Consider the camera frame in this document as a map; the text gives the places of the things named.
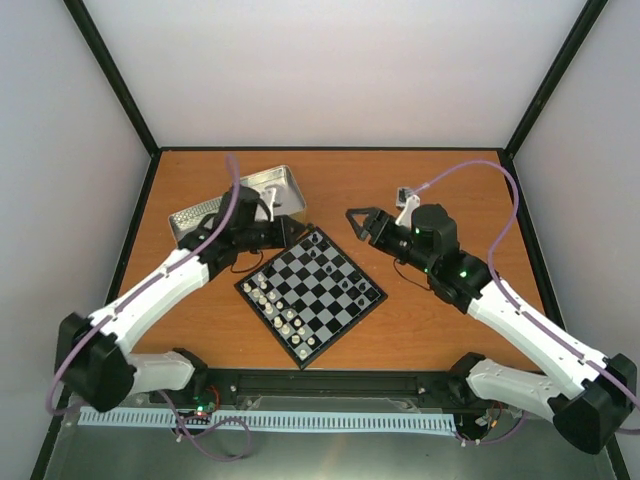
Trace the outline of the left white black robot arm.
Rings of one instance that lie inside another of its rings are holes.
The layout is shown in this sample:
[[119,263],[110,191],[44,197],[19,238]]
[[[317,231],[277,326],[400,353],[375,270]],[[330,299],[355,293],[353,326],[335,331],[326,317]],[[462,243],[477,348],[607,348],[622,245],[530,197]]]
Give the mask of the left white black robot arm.
[[277,186],[233,186],[217,212],[184,233],[169,257],[139,284],[87,317],[72,313],[61,322],[54,381],[98,412],[131,395],[160,390],[172,390],[190,403],[201,400],[208,390],[208,366],[195,354],[184,348],[163,354],[133,349],[158,320],[240,254],[291,246],[305,226],[283,213],[282,205]]

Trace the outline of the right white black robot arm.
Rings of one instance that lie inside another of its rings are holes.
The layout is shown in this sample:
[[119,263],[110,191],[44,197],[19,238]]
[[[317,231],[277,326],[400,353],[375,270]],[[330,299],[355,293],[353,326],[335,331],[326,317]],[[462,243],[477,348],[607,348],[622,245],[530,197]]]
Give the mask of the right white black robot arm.
[[441,205],[412,197],[398,216],[366,207],[347,210],[346,218],[360,240],[423,272],[440,300],[500,334],[541,370],[468,354],[457,365],[473,397],[543,418],[588,454],[619,432],[636,399],[635,363],[587,346],[522,300],[486,262],[461,249],[457,224]]

